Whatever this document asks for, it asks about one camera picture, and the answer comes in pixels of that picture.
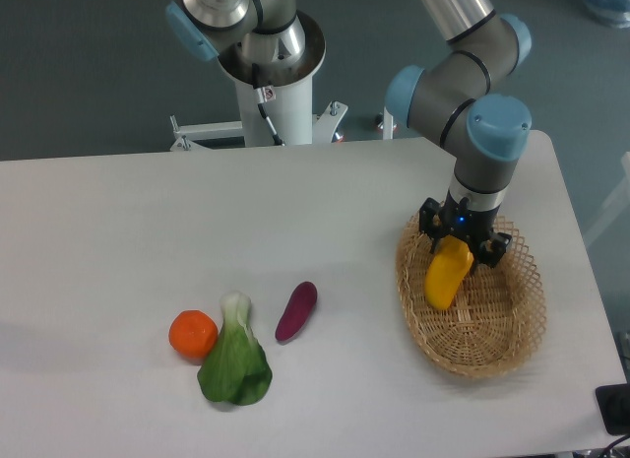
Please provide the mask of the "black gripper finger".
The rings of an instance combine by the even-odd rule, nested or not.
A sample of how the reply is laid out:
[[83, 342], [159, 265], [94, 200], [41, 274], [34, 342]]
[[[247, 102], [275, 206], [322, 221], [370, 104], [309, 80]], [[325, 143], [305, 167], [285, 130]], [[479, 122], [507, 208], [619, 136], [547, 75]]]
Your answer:
[[433, 198], [427, 198], [421, 205], [418, 215], [419, 231], [430, 239], [430, 250], [433, 254], [440, 240], [445, 236], [440, 218], [442, 205]]
[[512, 236], [510, 234], [493, 230], [488, 233], [488, 238], [474, 241], [472, 243], [471, 274], [474, 274], [479, 265], [495, 268], [508, 251], [511, 242]]

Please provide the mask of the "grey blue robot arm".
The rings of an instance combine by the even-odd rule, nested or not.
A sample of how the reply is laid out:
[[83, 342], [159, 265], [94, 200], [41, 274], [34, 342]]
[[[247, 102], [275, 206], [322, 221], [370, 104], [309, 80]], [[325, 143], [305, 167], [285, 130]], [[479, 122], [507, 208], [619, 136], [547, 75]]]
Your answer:
[[[451, 51], [430, 70], [401, 70], [385, 111], [456, 160], [445, 200], [420, 207], [420, 232], [436, 249], [454, 237], [494, 267], [511, 244], [494, 220], [532, 125], [528, 108], [494, 87], [527, 58], [531, 34], [489, 0], [421, 1]], [[173, 0], [165, 16], [193, 56], [218, 61], [234, 82], [248, 146], [316, 142], [324, 119], [312, 112], [312, 78], [326, 43], [296, 0]]]

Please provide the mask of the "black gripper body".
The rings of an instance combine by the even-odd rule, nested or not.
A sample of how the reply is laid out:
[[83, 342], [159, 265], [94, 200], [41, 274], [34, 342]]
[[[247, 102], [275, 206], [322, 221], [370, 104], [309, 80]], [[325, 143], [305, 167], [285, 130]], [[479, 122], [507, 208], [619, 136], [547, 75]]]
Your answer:
[[469, 199], [462, 198], [457, 202], [451, 192], [447, 193], [440, 218], [446, 236], [464, 241], [472, 252], [472, 244], [476, 240], [488, 238], [499, 211], [499, 205], [486, 211], [469, 208]]

